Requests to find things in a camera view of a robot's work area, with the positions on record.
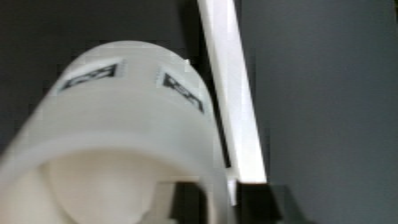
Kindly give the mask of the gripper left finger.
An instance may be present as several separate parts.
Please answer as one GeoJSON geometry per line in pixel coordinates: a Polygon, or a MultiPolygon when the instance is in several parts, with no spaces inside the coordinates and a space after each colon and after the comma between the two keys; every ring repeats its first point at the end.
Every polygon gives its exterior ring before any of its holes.
{"type": "Polygon", "coordinates": [[[176,224],[208,224],[206,195],[195,183],[176,184],[169,217],[176,224]]]}

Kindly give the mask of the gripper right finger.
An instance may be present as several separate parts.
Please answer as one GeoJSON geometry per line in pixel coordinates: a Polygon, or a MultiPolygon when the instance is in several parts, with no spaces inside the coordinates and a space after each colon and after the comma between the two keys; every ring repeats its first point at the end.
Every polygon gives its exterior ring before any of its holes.
{"type": "Polygon", "coordinates": [[[286,185],[240,183],[234,212],[238,224],[316,224],[286,185]]]}

